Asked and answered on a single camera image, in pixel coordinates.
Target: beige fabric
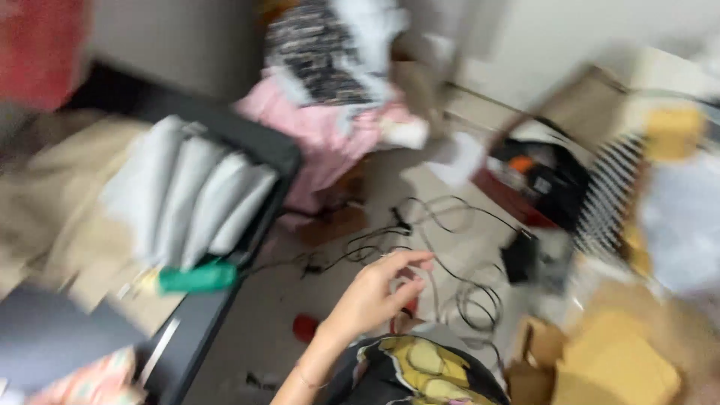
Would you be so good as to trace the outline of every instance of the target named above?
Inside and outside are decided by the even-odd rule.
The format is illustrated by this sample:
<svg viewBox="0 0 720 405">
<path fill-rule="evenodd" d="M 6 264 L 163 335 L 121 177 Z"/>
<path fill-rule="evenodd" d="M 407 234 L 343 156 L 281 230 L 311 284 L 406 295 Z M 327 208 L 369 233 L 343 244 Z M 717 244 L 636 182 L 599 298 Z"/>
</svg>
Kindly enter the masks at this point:
<svg viewBox="0 0 720 405">
<path fill-rule="evenodd" d="M 127 147 L 149 129 L 106 118 L 0 177 L 0 298 L 18 278 L 29 278 L 66 288 L 90 312 L 142 269 L 132 259 L 130 230 L 105 215 L 98 196 L 127 160 Z M 152 335 L 182 298 L 129 296 L 111 303 Z"/>
</svg>

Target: floor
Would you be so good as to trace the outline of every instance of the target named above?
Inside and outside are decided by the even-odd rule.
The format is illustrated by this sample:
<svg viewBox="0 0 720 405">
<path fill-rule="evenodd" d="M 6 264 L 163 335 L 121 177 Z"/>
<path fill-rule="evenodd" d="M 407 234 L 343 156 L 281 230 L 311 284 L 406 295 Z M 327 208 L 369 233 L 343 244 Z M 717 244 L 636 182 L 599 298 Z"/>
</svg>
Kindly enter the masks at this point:
<svg viewBox="0 0 720 405">
<path fill-rule="evenodd" d="M 491 129 L 495 129 L 500 120 L 513 113 L 504 107 L 463 94 L 453 97 L 450 105 L 449 112 L 454 118 L 452 128 L 471 133 L 480 143 L 488 142 Z M 473 119 L 475 122 L 471 129 L 468 122 Z M 381 152 L 373 160 L 370 165 L 372 172 L 368 176 L 369 195 L 372 196 L 368 207 L 370 229 L 386 226 L 390 220 L 390 207 L 409 196 L 427 201 L 442 195 L 456 195 L 515 223 L 476 187 L 468 183 L 452 189 L 430 172 L 424 162 L 434 156 L 442 145 L 443 141 L 436 141 L 423 151 Z M 451 205 L 445 204 L 434 209 L 442 211 Z M 448 268 L 463 277 L 492 285 L 503 299 L 503 320 L 495 332 L 494 341 L 505 357 L 513 343 L 514 326 L 526 311 L 526 291 L 511 288 L 504 281 L 504 276 L 487 264 L 492 262 L 502 266 L 498 247 L 506 244 L 513 232 L 488 215 L 477 213 L 472 221 L 466 215 L 467 212 L 452 210 L 441 214 L 440 220 L 450 228 L 457 228 L 458 233 L 445 232 L 430 222 L 425 225 L 428 238 Z M 407 218 L 420 217 L 420 206 L 410 207 Z M 396 236 L 395 240 L 389 238 L 385 246 L 426 248 L 417 233 L 404 240 L 400 238 L 403 237 Z M 289 259 L 302 251 L 291 239 L 281 236 L 280 240 L 284 241 L 282 254 L 274 253 L 264 260 L 275 262 Z M 337 241 L 327 246 L 326 255 L 329 258 L 339 257 L 343 243 L 345 241 Z M 447 318 L 450 327 L 460 337 L 480 337 L 462 323 L 454 309 L 454 296 L 459 282 L 439 266 L 436 267 L 433 273 L 439 297 L 438 307 L 443 318 Z M 253 397 L 256 394 L 244 385 L 247 372 L 282 381 L 305 348 L 292 335 L 295 315 L 308 313 L 319 319 L 327 316 L 360 269 L 360 264 L 341 262 L 322 275 L 309 275 L 301 280 L 300 268 L 285 265 L 263 270 L 246 280 L 184 403 L 250 405 L 268 402 L 268 398 Z M 481 293 L 472 297 L 492 308 L 489 300 Z M 420 317 L 434 319 L 435 307 L 433 291 L 426 288 L 420 297 Z M 487 320 L 479 309 L 471 313 L 478 323 Z M 494 366 L 495 355 L 491 349 L 475 350 L 473 354 L 489 368 Z"/>
</svg>

